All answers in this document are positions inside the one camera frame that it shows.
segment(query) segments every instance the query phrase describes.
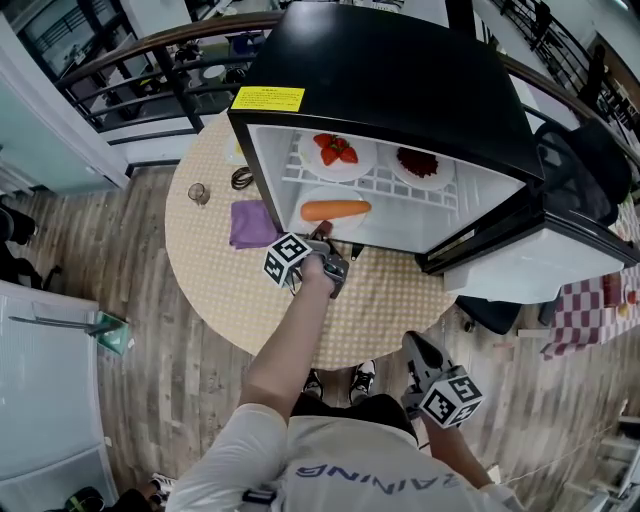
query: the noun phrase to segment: sneaker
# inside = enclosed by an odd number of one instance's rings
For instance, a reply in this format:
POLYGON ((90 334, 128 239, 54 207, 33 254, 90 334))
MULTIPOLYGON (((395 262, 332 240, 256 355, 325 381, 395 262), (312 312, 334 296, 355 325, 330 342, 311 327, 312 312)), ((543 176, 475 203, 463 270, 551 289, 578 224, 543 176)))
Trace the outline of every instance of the sneaker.
POLYGON ((355 367, 351 387, 349 388, 349 402, 351 402, 351 405, 359 395, 369 396, 375 377, 376 363, 374 361, 367 361, 355 367))
POLYGON ((322 382, 320 382, 320 377, 318 377, 318 370, 315 368, 311 368, 309 370, 309 376, 307 377, 307 382, 304 383, 304 387, 302 388, 303 393, 314 394, 320 400, 324 397, 324 386, 322 382))
POLYGON ((158 492, 162 495, 168 495, 173 491, 173 486, 176 481, 173 478, 169 478, 168 476, 161 475, 160 473, 154 473, 151 476, 151 480, 149 480, 153 485, 158 488, 158 492))

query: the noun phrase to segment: red strawberries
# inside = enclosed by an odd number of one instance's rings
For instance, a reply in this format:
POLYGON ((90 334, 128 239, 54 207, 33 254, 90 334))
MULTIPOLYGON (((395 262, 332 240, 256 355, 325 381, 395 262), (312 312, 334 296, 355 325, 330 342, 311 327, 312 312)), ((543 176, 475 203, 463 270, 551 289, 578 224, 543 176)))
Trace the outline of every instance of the red strawberries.
POLYGON ((358 155, 356 155, 356 150, 351 146, 349 146, 348 148, 344 148, 342 150, 342 153, 340 153, 340 160, 348 164, 357 164, 358 155))
POLYGON ((340 154, 338 153, 337 149, 331 146, 327 146, 322 148, 322 151, 320 152, 320 156, 322 157, 322 161, 324 162, 324 165, 329 167, 333 162, 335 162, 338 159, 340 154))
POLYGON ((314 142, 322 148, 320 156, 327 167, 338 158, 348 164, 357 164, 358 155, 356 150, 342 137, 320 133, 313 137, 314 142))

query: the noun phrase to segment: checkered tablecloth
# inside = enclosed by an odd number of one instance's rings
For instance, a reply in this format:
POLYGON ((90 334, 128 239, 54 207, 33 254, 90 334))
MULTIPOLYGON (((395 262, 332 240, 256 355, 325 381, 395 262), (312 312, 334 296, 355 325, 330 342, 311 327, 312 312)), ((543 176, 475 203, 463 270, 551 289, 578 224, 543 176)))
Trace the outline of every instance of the checkered tablecloth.
MULTIPOLYGON (((630 201, 620 205, 618 221, 611 229, 623 240, 640 242, 640 224, 630 201)), ((606 343, 640 324, 640 305, 627 302, 632 291, 640 302, 640 265, 564 286, 550 342, 541 351, 544 359, 606 343)))
MULTIPOLYGON (((264 274, 264 249, 237 251, 229 245, 234 201, 259 199, 255 185, 231 188, 238 166, 225 160, 233 134, 220 114, 198 135, 178 165, 167 196, 165 231, 169 260, 180 288, 196 312, 234 345, 257 354, 282 319, 291 293, 264 274), (209 202, 187 196, 202 183, 209 202)), ((351 244, 335 244, 348 257, 351 244)), ((313 365, 354 366, 402 346, 407 330, 423 331, 455 301, 442 277, 420 271, 411 254, 366 247, 350 262, 349 278, 332 301, 313 365)))

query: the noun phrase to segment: purple cloth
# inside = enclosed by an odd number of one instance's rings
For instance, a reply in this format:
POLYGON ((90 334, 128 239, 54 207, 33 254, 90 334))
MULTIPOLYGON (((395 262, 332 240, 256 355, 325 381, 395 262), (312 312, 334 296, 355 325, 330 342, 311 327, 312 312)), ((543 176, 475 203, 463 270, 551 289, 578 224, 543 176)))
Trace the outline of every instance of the purple cloth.
POLYGON ((254 249, 271 245, 278 237, 269 212, 261 200, 231 203, 230 245, 236 249, 254 249))

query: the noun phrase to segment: white t-shirt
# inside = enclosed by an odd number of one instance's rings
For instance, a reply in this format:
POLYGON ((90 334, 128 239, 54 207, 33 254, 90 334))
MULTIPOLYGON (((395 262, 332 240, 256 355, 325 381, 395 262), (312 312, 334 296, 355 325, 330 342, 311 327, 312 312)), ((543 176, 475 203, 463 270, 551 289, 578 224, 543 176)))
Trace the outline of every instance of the white t-shirt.
POLYGON ((418 451, 410 434, 348 418, 297 416, 289 427, 273 409, 245 404, 213 446, 177 482, 167 512, 520 511, 497 485, 474 489, 418 451), (247 505, 263 489, 270 505, 247 505))

